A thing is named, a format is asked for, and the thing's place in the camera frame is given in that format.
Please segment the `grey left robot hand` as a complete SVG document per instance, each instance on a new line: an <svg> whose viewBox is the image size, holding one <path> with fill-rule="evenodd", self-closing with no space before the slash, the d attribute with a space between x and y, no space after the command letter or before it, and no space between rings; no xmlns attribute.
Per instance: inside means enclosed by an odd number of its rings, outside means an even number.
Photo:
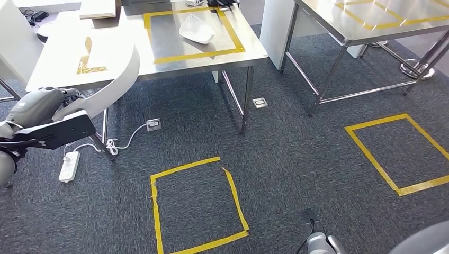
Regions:
<svg viewBox="0 0 449 254"><path fill-rule="evenodd" d="M4 120L13 129L26 129L52 121L60 107L81 98L77 89L40 88L24 95Z"/></svg>

